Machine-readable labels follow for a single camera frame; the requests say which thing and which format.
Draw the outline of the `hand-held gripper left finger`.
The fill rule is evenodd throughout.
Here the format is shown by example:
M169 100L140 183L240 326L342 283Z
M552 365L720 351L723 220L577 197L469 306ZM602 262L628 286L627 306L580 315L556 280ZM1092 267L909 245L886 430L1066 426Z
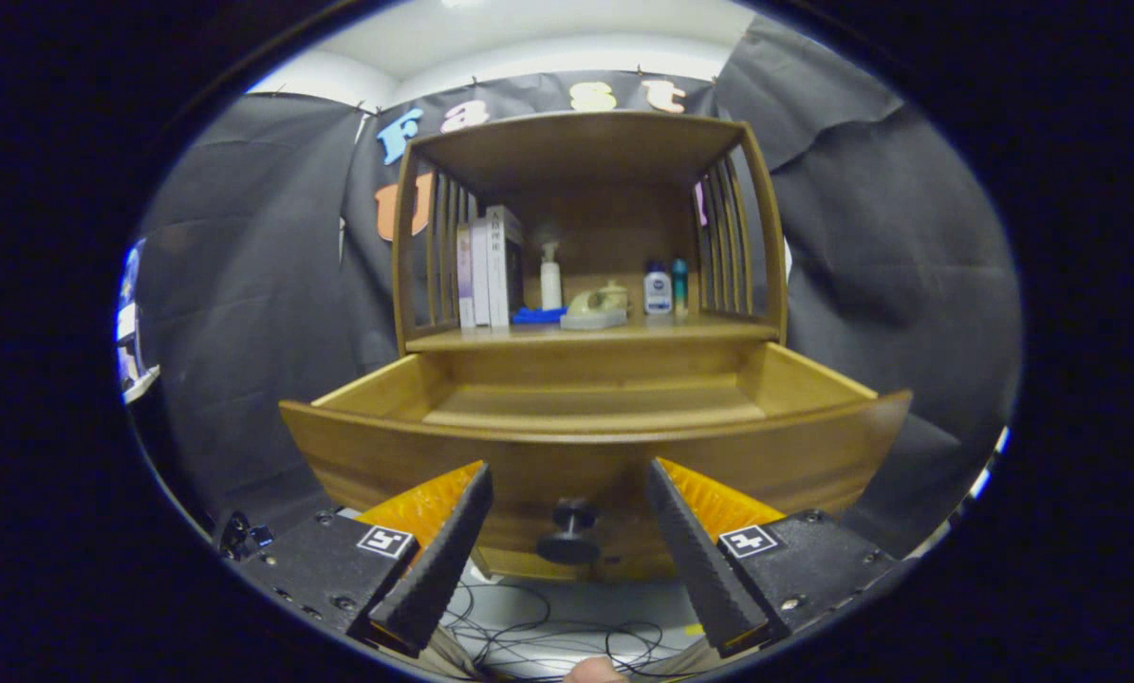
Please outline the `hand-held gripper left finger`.
M235 515L242 574L291 612L415 657L431 643L493 504L474 461L345 516L314 511L284 533Z

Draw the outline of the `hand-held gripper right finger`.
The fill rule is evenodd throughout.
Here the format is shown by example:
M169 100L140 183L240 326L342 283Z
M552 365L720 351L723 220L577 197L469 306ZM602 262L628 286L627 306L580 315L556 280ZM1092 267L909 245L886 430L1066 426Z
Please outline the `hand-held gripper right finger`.
M784 514L679 463L655 458L646 497L706 643L730 657L833 619L895 558L821 509Z

